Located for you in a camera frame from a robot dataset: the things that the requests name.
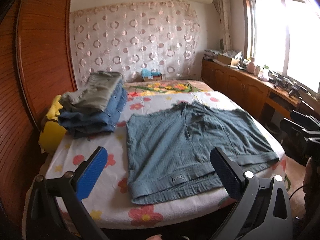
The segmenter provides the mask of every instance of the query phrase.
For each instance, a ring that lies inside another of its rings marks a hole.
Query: person's hand
[[[305,187],[302,188],[303,192],[306,194],[310,194],[310,182],[312,176],[312,166],[311,166],[311,157],[309,158],[307,165],[306,165],[306,174],[304,175],[303,185]],[[320,174],[320,167],[317,167],[317,173]]]
[[[146,240],[161,240],[161,235],[152,236],[152,237],[149,237]]]

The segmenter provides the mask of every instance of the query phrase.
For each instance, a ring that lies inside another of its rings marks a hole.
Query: blue gripper pad
[[[81,201],[87,198],[96,184],[100,174],[107,164],[108,152],[98,147],[85,162],[82,162],[75,171],[76,196]]]
[[[244,171],[237,163],[231,161],[219,147],[211,150],[210,162],[228,195],[235,200],[239,200],[242,195],[242,185],[245,182]]]

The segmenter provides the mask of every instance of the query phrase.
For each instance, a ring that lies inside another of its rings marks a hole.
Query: blue-green garment
[[[251,116],[240,109],[211,109],[194,101],[133,114],[127,122],[132,202],[154,204],[222,187],[210,163],[214,147],[254,173],[279,161]]]

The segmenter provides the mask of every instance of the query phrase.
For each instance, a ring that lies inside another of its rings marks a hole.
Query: blue cloth
[[[74,138],[87,137],[99,132],[113,132],[126,103],[127,91],[122,88],[122,82],[119,82],[104,112],[83,114],[62,109],[58,123]]]
[[[160,76],[160,75],[161,75],[160,71],[150,71],[145,68],[143,68],[141,70],[141,76],[143,78],[148,77],[148,78],[152,79],[154,76]]]
[[[242,168],[262,171],[279,158],[240,109],[181,103],[127,122],[128,187],[135,204],[154,204],[222,187],[210,163],[221,147]]]

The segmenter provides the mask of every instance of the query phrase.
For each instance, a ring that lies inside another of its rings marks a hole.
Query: beige curtain
[[[230,39],[230,1],[229,0],[218,0],[218,7],[220,13],[220,22],[223,31],[223,48],[225,51],[231,50],[231,39]]]

